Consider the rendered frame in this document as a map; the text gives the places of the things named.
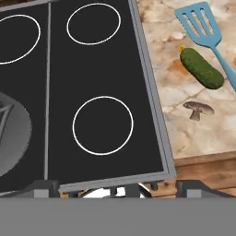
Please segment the blue slotted spatula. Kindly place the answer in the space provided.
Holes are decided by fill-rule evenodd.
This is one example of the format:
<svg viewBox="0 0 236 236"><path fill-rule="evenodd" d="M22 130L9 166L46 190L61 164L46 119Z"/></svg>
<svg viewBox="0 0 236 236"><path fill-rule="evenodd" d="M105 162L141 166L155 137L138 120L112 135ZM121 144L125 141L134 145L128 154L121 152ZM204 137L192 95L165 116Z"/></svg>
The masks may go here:
<svg viewBox="0 0 236 236"><path fill-rule="evenodd" d="M194 43L207 47L214 53L231 86L236 91L236 73L217 49L222 35L209 4L207 2L199 2L177 8L175 16L179 19Z"/></svg>

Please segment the brown mushroom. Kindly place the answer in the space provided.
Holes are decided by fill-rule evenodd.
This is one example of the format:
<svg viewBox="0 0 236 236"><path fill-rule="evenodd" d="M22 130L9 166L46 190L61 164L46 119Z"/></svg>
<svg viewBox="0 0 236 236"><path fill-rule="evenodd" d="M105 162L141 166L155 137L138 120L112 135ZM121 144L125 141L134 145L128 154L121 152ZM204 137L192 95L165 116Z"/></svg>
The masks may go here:
<svg viewBox="0 0 236 236"><path fill-rule="evenodd" d="M214 115L215 111L212 107L202 102L187 101L183 104L183 107L192 111L189 119L193 121L200 121L200 114Z"/></svg>

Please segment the black glass hob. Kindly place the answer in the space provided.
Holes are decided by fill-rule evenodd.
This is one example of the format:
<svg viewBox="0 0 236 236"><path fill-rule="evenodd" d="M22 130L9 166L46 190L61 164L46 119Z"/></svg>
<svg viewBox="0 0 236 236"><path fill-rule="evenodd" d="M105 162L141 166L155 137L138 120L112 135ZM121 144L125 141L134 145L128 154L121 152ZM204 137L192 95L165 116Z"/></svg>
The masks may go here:
<svg viewBox="0 0 236 236"><path fill-rule="evenodd" d="M36 0L0 8L0 92L32 131L0 193L38 180L65 192L175 174L135 0Z"/></svg>

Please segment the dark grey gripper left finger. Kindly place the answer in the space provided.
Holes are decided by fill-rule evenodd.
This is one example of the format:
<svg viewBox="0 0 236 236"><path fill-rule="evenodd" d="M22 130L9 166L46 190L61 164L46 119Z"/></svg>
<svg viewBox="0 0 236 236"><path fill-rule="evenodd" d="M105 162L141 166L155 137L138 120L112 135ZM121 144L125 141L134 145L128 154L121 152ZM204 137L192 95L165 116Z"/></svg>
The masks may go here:
<svg viewBox="0 0 236 236"><path fill-rule="evenodd" d="M59 196L59 183L55 180L38 180L24 190L11 193L9 197L55 198Z"/></svg>

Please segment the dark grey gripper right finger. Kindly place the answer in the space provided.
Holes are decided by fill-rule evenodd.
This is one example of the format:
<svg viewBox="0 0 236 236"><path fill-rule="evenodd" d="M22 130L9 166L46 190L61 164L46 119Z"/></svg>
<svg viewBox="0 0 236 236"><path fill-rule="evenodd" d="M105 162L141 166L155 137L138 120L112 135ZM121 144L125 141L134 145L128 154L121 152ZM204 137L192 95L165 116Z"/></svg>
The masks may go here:
<svg viewBox="0 0 236 236"><path fill-rule="evenodd" d="M177 197L204 198L204 197L228 197L228 194L213 190L198 180L178 180L175 184Z"/></svg>

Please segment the green cucumber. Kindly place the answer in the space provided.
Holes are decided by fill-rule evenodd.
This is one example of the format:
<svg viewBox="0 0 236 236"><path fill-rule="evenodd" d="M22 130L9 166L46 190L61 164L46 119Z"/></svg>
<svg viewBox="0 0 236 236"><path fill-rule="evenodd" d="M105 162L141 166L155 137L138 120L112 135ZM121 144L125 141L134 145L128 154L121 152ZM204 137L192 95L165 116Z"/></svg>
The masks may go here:
<svg viewBox="0 0 236 236"><path fill-rule="evenodd" d="M219 89L224 84L224 76L213 67L196 49L178 47L184 68L205 88Z"/></svg>

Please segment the grey metal pot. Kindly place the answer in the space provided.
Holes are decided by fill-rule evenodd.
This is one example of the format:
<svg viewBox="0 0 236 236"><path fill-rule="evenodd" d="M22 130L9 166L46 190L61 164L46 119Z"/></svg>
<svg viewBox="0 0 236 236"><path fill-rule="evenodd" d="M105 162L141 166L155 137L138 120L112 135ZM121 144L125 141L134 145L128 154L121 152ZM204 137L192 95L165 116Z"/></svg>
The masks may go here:
<svg viewBox="0 0 236 236"><path fill-rule="evenodd" d="M32 131L30 115L17 100L0 92L4 109L0 120L0 177L12 170L23 157Z"/></svg>

